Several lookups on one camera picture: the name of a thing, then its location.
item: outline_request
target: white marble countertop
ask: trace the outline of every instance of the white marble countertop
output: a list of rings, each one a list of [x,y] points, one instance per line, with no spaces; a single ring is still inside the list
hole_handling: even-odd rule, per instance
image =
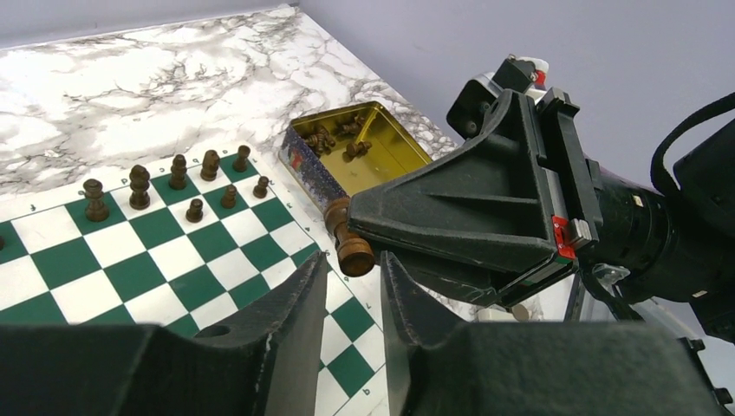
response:
[[[432,157],[455,146],[294,7],[0,51],[0,199],[194,144],[275,163],[291,119],[372,100]]]

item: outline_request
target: chess rook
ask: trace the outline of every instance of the chess rook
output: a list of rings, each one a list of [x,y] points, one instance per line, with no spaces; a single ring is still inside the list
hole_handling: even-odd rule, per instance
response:
[[[110,216],[110,209],[102,201],[102,183],[97,179],[88,179],[81,185],[84,188],[84,198],[89,202],[84,210],[84,216],[89,221],[99,223]]]
[[[237,188],[234,185],[227,185],[224,188],[224,195],[222,196],[222,199],[219,201],[219,203],[222,205],[225,209],[232,209],[235,207],[235,204],[237,203],[236,200],[237,196]]]
[[[337,240],[337,261],[347,276],[365,276],[375,266],[375,255],[365,239],[347,229],[349,198],[332,201],[324,211],[324,224]]]
[[[207,182],[212,182],[217,178],[217,171],[219,170],[219,155],[217,151],[207,150],[205,152],[204,160],[202,161],[202,172],[199,176]]]
[[[183,154],[177,154],[173,157],[171,178],[168,179],[168,185],[171,189],[177,191],[186,188],[186,158]]]
[[[134,210],[145,210],[151,205],[151,197],[148,195],[148,188],[151,187],[151,174],[148,170],[141,166],[135,165],[130,170],[130,189],[133,194],[130,195],[130,207]]]
[[[265,198],[266,195],[268,195],[268,184],[270,183],[270,179],[261,176],[257,179],[257,185],[253,188],[253,195],[255,198]]]
[[[245,172],[248,170],[248,158],[250,157],[250,148],[242,145],[237,148],[237,157],[232,162],[232,170],[235,172]]]
[[[186,210],[186,220],[190,223],[198,223],[202,220],[202,217],[204,216],[204,209],[205,204],[202,202],[199,198],[192,199],[192,202],[189,204],[189,209]]]

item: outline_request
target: chess board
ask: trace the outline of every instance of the chess board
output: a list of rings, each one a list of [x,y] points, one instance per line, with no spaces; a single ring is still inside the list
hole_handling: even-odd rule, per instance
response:
[[[255,149],[248,169],[235,172],[237,145],[214,150],[217,178],[199,177],[204,152],[187,154],[181,191],[168,185],[172,158],[146,165],[143,211],[129,206],[125,172],[95,177],[110,209],[100,223],[85,217],[82,181],[0,203],[0,323],[155,322],[193,336],[276,287],[318,248],[331,254],[332,270],[316,414],[371,414],[386,396],[380,307],[370,304],[379,294],[341,274],[332,240],[298,206],[288,174]],[[252,192],[261,175],[271,179],[263,199]],[[237,202],[225,209],[230,184]],[[185,219],[193,198],[204,201],[196,224]]]

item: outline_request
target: metal tin box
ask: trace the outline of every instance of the metal tin box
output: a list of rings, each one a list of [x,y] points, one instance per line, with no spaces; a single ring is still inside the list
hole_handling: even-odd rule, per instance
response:
[[[315,148],[315,136],[325,131],[332,146]],[[349,157],[348,147],[360,143],[363,148],[369,146],[367,152]],[[278,158],[321,211],[330,201],[352,196],[431,162],[416,140],[376,101],[292,120]]]

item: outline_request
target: green square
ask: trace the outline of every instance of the green square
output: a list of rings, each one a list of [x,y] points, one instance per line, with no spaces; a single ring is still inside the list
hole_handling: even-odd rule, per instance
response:
[[[120,305],[117,308],[110,309],[102,315],[96,316],[89,321],[84,322],[82,325],[111,325],[111,324],[135,324],[135,321],[127,312],[125,305]]]
[[[107,228],[110,225],[119,224],[125,221],[125,215],[123,215],[122,210],[114,201],[113,196],[109,192],[106,192],[102,196],[102,202],[104,202],[105,205],[107,205],[107,208],[109,208],[110,216],[107,217],[106,220],[100,221],[99,223],[89,221],[84,215],[84,210],[87,209],[87,205],[89,204],[86,199],[80,199],[66,205],[69,216],[74,220],[76,228],[81,231],[81,234],[83,236],[86,236],[90,232],[95,232],[103,228]]]
[[[0,310],[0,324],[67,323],[50,292]]]
[[[191,338],[199,332],[199,327],[191,315],[186,315],[175,322],[169,323],[166,326],[166,329],[176,335],[181,335],[186,338]]]
[[[219,168],[222,170],[227,179],[230,180],[230,182],[235,183],[239,180],[258,175],[257,169],[252,165],[250,160],[248,160],[248,168],[245,169],[245,172],[235,172],[235,170],[232,169],[232,162],[234,162],[235,159],[237,159],[237,149],[235,149],[235,152],[233,154],[224,156],[222,159],[219,160]]]
[[[217,218],[219,219],[225,219],[232,214],[244,211],[245,208],[248,207],[248,204],[238,193],[235,195],[235,206],[229,209],[224,208],[221,204],[222,197],[224,196],[224,186],[215,191],[207,192],[203,196],[205,197],[207,204],[211,207],[211,210],[214,211],[214,214],[217,215]]]
[[[258,270],[266,270],[288,258],[288,254],[278,245],[270,234],[266,234],[257,240],[251,241],[243,246],[243,253]]]
[[[262,276],[257,275],[247,282],[230,290],[230,296],[232,296],[232,300],[235,301],[237,309],[240,310],[268,293],[269,290],[270,288],[265,282],[265,279],[263,279]]]
[[[31,254],[49,289],[99,270],[100,264],[83,237]]]
[[[186,188],[178,191],[172,189],[168,185],[168,179],[170,178],[171,174],[169,173],[167,175],[151,179],[151,185],[153,185],[153,188],[158,191],[161,199],[163,199],[163,202],[165,202],[166,205],[174,205],[177,202],[194,198],[199,195],[199,189],[194,185],[188,174],[186,175]]]
[[[130,220],[147,250],[184,235],[176,218],[166,208]]]
[[[339,354],[327,365],[327,368],[349,397],[359,392],[375,374],[354,345],[350,345],[342,354]]]
[[[113,264],[105,269],[105,273],[123,302],[143,295],[166,282],[147,251]]]
[[[354,297],[332,312],[332,317],[352,342],[355,342],[375,324],[370,314]]]
[[[205,262],[210,262],[237,248],[237,243],[220,222],[194,231],[189,234],[189,240]]]
[[[168,283],[186,310],[194,310],[225,290],[208,267],[202,266]]]
[[[316,244],[311,244],[309,247],[300,249],[297,253],[293,254],[291,256],[291,260],[294,261],[296,267],[299,267],[303,264],[303,262],[306,261],[307,258],[309,258],[309,256],[314,254],[314,252],[317,250],[319,250],[319,246]]]
[[[21,238],[16,232],[16,228],[13,227],[10,221],[0,223],[0,237],[5,241],[5,246],[0,251],[0,264],[11,262],[28,255],[23,241],[21,241]]]
[[[256,205],[252,207],[252,210],[268,232],[277,230],[294,220],[289,214],[289,210],[283,206],[278,198]]]

